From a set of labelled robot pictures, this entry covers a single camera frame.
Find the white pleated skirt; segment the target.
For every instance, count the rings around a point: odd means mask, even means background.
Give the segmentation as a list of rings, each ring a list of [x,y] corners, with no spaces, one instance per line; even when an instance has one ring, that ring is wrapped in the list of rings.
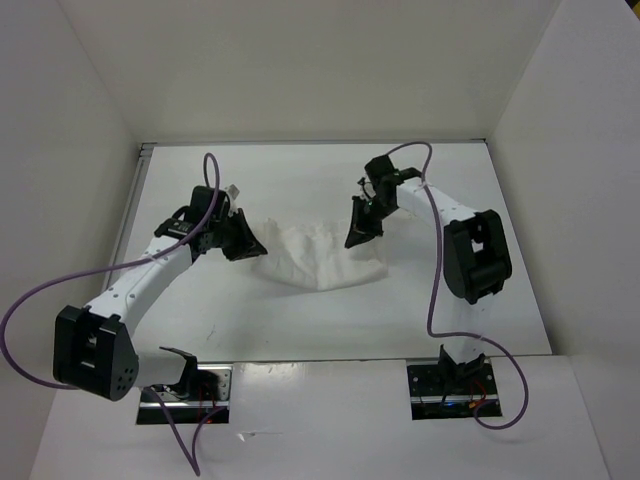
[[[388,274],[381,239],[344,247],[344,220],[282,226],[269,218],[253,228],[267,254],[254,259],[252,272],[264,280],[322,292],[364,285]]]

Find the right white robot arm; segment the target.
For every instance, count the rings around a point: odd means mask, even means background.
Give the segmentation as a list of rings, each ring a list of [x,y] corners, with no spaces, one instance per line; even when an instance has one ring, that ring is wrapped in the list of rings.
[[[382,236],[383,220],[397,210],[436,228],[434,285],[444,281],[455,297],[450,325],[439,336],[438,381],[443,395],[462,392],[484,363],[482,319],[512,275],[500,215],[458,202],[424,182],[417,168],[396,168],[388,155],[373,158],[364,171],[345,247]]]

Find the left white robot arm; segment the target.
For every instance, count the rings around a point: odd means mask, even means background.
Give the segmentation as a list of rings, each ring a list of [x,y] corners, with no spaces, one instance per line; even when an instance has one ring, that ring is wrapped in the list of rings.
[[[131,389],[163,385],[176,399],[192,397],[203,374],[195,355],[175,347],[139,356],[132,337],[163,292],[201,256],[219,249],[229,261],[266,254],[235,200],[235,185],[197,186],[188,205],[154,232],[143,255],[83,307],[56,317],[53,376],[58,382],[111,401]]]

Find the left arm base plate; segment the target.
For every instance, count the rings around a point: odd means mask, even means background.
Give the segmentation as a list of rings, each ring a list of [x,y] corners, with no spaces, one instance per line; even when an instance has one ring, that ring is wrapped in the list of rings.
[[[136,424],[167,425],[160,398],[176,425],[197,425],[203,419],[208,424],[227,424],[233,365],[201,363],[198,377],[188,390],[178,391],[178,385],[153,385],[155,395],[142,392],[138,404]]]

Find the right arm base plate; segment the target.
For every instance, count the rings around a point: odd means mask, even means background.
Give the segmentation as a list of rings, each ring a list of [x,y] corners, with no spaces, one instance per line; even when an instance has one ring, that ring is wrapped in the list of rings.
[[[472,418],[476,407],[480,407],[480,418],[502,416],[489,362],[485,362],[470,379],[452,387],[445,386],[435,361],[408,363],[406,373],[413,420]]]

